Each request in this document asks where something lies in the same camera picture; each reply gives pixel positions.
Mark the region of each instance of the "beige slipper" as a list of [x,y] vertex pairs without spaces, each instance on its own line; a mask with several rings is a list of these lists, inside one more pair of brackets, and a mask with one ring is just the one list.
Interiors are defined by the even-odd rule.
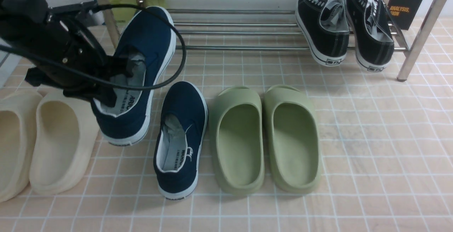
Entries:
[[36,122],[31,187],[41,195],[69,190],[84,176],[99,131],[90,103],[61,90],[49,93],[39,103]]
[[0,202],[19,194],[29,182],[41,99],[37,92],[18,91],[0,101]]

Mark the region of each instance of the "sage green slipper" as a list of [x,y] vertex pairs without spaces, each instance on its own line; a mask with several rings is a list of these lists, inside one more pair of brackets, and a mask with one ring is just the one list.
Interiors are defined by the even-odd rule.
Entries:
[[312,192],[321,173],[313,104],[299,90],[275,85],[264,95],[264,109],[275,184],[291,193]]
[[228,88],[209,111],[212,163],[220,188],[234,195],[256,192],[265,173],[258,93],[243,86]]

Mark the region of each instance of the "black sneaker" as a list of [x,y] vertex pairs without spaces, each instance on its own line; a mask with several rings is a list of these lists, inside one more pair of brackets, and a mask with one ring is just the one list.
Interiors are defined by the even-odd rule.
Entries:
[[356,35],[357,62],[370,72],[380,72],[392,58],[393,42],[382,0],[345,0],[346,16]]
[[298,0],[296,22],[311,54],[323,66],[338,66],[346,57],[349,27],[344,0]]

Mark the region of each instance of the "navy blue slip-on shoe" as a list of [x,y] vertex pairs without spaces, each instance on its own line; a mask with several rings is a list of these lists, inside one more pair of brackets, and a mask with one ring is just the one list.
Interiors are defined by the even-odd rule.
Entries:
[[207,105],[201,92],[190,82],[175,83],[165,96],[154,151],[154,171],[165,198],[186,198],[197,186],[206,125]]
[[[148,7],[153,13],[167,19],[173,25],[164,8]],[[160,19],[145,12],[137,13],[121,34],[114,56],[128,58],[134,63],[133,77],[117,75],[110,81],[129,86],[151,86],[170,62],[176,48],[176,34]],[[112,145],[129,146],[139,142],[149,127],[153,90],[119,90],[116,104],[107,107],[94,99],[93,113],[104,138]]]

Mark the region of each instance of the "black wire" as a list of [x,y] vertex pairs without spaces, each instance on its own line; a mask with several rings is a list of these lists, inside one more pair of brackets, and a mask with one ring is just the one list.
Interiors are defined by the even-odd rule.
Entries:
[[162,22],[165,23],[165,25],[167,25],[168,27],[170,27],[172,29],[172,31],[176,34],[176,36],[181,41],[181,49],[183,51],[181,64],[178,67],[178,69],[176,70],[175,74],[173,74],[173,76],[171,76],[168,80],[166,80],[166,81],[164,81],[162,83],[159,83],[159,84],[156,84],[156,85],[152,85],[152,86],[127,86],[127,85],[120,85],[120,84],[109,82],[107,80],[103,80],[103,79],[98,78],[98,77],[93,77],[93,76],[91,76],[89,74],[86,74],[84,72],[81,72],[81,71],[72,69],[70,67],[67,67],[67,66],[65,66],[65,65],[63,65],[61,63],[49,60],[47,58],[43,58],[41,56],[37,56],[35,54],[29,53],[28,51],[21,50],[21,49],[18,49],[18,48],[12,48],[12,47],[8,47],[8,46],[0,45],[0,51],[6,51],[8,53],[13,53],[13,54],[16,54],[18,56],[22,56],[22,57],[27,58],[27,59],[32,60],[32,61],[34,60],[34,61],[38,61],[38,62],[41,62],[41,63],[50,64],[52,66],[58,67],[59,69],[63,69],[63,70],[66,70],[66,71],[68,71],[70,73],[76,74],[77,76],[86,79],[88,82],[91,82],[91,83],[94,83],[94,84],[99,84],[99,85],[105,86],[105,87],[112,87],[112,88],[116,88],[116,89],[140,90],[140,91],[143,91],[143,90],[155,90],[155,89],[162,88],[162,87],[170,84],[172,81],[174,81],[181,74],[181,72],[182,72],[182,70],[184,68],[184,65],[186,64],[186,56],[187,56],[186,43],[184,42],[184,39],[181,36],[181,34],[179,33],[179,31],[170,22],[168,22],[167,19],[164,19],[163,17],[159,16],[158,14],[153,13],[152,11],[150,11],[147,8],[143,8],[143,7],[136,6],[136,5],[130,5],[130,4],[101,5],[101,6],[95,6],[94,8],[92,8],[92,11],[94,13],[96,13],[98,11],[104,11],[104,10],[108,10],[108,9],[112,9],[112,8],[133,8],[133,9],[137,9],[137,10],[140,10],[140,11],[146,11],[147,13],[155,16],[157,19],[160,19]]

